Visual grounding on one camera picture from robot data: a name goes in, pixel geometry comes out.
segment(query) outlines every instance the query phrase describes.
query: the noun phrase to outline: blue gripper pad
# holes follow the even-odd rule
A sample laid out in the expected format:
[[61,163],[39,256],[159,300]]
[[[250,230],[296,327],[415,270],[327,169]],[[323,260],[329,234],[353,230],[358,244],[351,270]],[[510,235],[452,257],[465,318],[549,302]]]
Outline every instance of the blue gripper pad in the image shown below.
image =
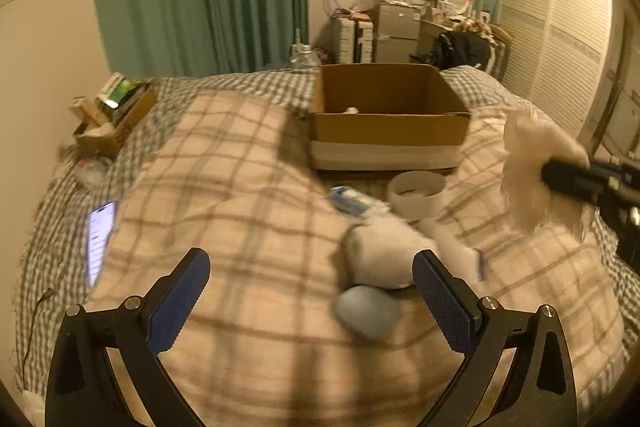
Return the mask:
[[449,347],[470,355],[482,323],[476,294],[462,279],[453,277],[431,250],[414,256],[412,275]]
[[209,281],[209,254],[191,248],[178,266],[152,286],[146,294],[142,325],[146,343],[155,356],[174,345],[204,286]]

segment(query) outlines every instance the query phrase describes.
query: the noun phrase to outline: cardboard box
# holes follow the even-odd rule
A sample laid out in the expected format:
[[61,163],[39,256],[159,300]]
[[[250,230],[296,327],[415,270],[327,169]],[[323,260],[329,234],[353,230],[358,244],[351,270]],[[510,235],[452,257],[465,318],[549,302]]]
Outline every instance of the cardboard box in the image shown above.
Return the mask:
[[69,111],[81,122],[92,123],[98,127],[109,121],[109,119],[95,107],[95,104],[85,96],[74,99],[69,106]]
[[122,121],[115,128],[114,133],[108,136],[82,136],[82,133],[87,129],[87,124],[80,124],[74,131],[74,137],[76,138],[76,143],[80,148],[82,156],[93,157],[99,155],[116,159],[118,152],[120,152],[120,149],[134,127],[145,118],[146,114],[156,105],[157,101],[158,97],[154,86],[148,84],[138,103],[122,118]]
[[[348,114],[355,107],[357,114]],[[321,170],[449,169],[470,114],[432,66],[321,68],[310,106],[311,153]]]

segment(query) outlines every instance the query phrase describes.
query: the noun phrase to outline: blue package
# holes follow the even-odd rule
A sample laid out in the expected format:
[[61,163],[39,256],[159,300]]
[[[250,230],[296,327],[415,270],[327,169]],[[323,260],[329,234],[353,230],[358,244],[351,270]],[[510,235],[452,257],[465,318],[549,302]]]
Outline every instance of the blue package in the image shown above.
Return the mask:
[[331,188],[328,198],[331,204],[338,210],[356,217],[362,216],[362,214],[372,208],[388,210],[388,205],[383,203],[383,201],[372,198],[364,192],[360,192],[347,185],[339,185],[338,187]]

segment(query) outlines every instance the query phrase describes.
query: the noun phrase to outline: metal screw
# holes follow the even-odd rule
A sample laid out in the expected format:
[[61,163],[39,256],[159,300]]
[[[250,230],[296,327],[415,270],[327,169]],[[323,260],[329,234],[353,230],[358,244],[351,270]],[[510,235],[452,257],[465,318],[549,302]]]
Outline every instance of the metal screw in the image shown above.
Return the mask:
[[484,306],[488,310],[495,310],[498,308],[498,306],[500,306],[500,302],[498,302],[497,299],[494,299],[493,297],[482,297],[481,302],[482,306]]
[[609,187],[613,188],[613,190],[618,190],[620,188],[620,180],[615,176],[609,176]]
[[553,306],[549,306],[548,304],[542,306],[542,312],[549,318],[556,316],[556,310]]
[[80,306],[78,306],[77,304],[71,304],[71,306],[69,306],[69,308],[66,309],[67,317],[75,317],[79,313],[80,313]]
[[142,299],[140,299],[140,297],[129,297],[124,301],[124,307],[127,310],[137,310],[140,308],[140,304],[142,304]]

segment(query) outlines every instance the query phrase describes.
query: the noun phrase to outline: plaid blanket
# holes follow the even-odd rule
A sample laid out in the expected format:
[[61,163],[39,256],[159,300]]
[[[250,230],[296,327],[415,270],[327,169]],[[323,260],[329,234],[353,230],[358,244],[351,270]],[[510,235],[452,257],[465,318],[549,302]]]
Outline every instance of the plaid blanket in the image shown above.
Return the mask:
[[[478,295],[525,311],[555,306],[585,414],[623,368],[618,304],[593,237],[580,244],[563,227],[531,236],[507,225],[504,118],[501,107],[474,112],[439,220],[484,252]],[[201,92],[123,201],[87,308],[144,295],[198,246],[210,280],[161,360],[207,425],[416,425],[461,356],[414,290],[395,294],[401,320],[378,343],[332,317],[340,240],[353,221],[328,203],[308,145],[304,124],[268,100]],[[134,413],[144,420],[142,407]]]
[[[73,165],[58,169],[40,202],[15,291],[14,367],[20,389],[45,395],[49,364],[65,309],[88,298],[89,214],[94,208],[120,201],[127,194],[145,163],[172,135],[197,94],[202,89],[238,90],[264,96],[275,105],[303,114],[315,76],[315,71],[261,71],[200,79],[154,79],[158,103],[127,139],[101,190],[88,192],[82,187],[72,174]],[[52,288],[55,295],[36,305],[47,288]]]
[[[443,71],[442,76],[469,108],[527,103],[495,79],[468,66]],[[159,102],[127,140],[102,190],[88,193],[75,181],[69,166],[59,169],[40,204],[16,288],[15,375],[22,389],[44,396],[50,357],[63,312],[69,304],[87,300],[86,224],[90,211],[108,201],[122,200],[143,165],[153,159],[154,153],[172,135],[197,94],[203,89],[234,89],[264,96],[293,113],[304,114],[313,78],[313,74],[269,71],[197,80],[155,79]],[[640,282],[615,256],[616,236],[604,227],[599,218],[594,222],[594,231],[625,321],[624,341],[628,352],[640,329]],[[56,295],[36,307],[49,287],[55,290]]]

